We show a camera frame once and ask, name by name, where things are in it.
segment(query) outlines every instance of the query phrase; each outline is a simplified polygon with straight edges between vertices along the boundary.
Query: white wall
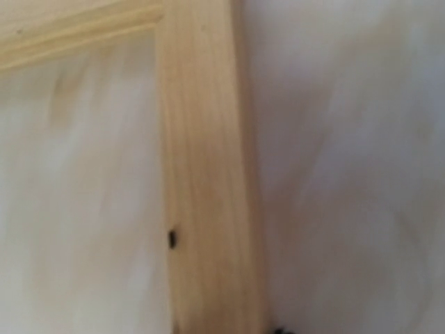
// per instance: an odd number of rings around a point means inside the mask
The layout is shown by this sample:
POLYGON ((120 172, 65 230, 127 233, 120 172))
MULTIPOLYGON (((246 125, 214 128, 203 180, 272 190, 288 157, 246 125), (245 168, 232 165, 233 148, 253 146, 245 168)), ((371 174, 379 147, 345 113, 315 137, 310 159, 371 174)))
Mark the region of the white wall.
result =
POLYGON ((152 39, 0 78, 0 333, 169 333, 152 39))
POLYGON ((443 333, 445 2, 246 7, 277 323, 443 333))

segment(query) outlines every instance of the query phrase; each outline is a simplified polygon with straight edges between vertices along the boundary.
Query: wooden edge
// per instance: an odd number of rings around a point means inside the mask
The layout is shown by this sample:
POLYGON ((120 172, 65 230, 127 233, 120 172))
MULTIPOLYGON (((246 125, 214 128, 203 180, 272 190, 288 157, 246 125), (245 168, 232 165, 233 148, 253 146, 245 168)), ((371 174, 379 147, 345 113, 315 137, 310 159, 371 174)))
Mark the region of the wooden edge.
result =
POLYGON ((156 28, 175 334, 271 331, 240 9, 164 0, 156 28))
POLYGON ((128 0, 16 31, 0 41, 0 71, 116 43, 150 30, 162 14, 160 1, 128 0))

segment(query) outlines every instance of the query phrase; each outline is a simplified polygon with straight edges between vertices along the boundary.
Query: wooden molding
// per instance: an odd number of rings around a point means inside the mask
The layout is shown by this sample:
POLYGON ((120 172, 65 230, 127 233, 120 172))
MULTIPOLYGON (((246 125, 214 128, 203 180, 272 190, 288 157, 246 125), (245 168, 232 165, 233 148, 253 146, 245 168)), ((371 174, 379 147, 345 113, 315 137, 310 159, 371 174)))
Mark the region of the wooden molding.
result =
POLYGON ((32 29, 20 28, 28 26, 26 17, 15 22, 16 30, 9 34, 2 33, 0 27, 0 35, 5 36, 0 40, 0 71, 116 43, 154 28, 162 17, 162 5, 157 0, 126 0, 98 8, 93 5, 94 1, 81 12, 77 8, 66 10, 64 17, 44 16, 32 29))
POLYGON ((165 0, 156 35, 180 334, 270 330, 240 6, 165 0))

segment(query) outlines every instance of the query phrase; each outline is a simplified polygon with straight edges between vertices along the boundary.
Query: wooden post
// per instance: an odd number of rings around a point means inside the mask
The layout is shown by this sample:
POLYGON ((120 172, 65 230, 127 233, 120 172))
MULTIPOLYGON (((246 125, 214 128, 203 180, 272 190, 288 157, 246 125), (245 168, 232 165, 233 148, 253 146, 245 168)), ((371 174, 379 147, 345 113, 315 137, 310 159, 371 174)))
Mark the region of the wooden post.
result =
POLYGON ((165 214, 177 242, 170 293, 180 334, 269 329, 239 7, 165 0, 157 28, 165 214))

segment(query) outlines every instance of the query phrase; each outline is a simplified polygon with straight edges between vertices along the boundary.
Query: wooden frame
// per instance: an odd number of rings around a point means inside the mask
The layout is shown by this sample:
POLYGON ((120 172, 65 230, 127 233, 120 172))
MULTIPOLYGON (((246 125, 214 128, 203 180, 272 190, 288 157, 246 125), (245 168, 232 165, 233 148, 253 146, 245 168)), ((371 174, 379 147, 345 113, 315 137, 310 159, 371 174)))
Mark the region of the wooden frame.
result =
POLYGON ((168 255, 174 332, 266 333, 239 1, 71 0, 57 8, 33 2, 39 15, 20 8, 12 18, 0 14, 0 70, 156 29, 165 226, 177 239, 168 255))

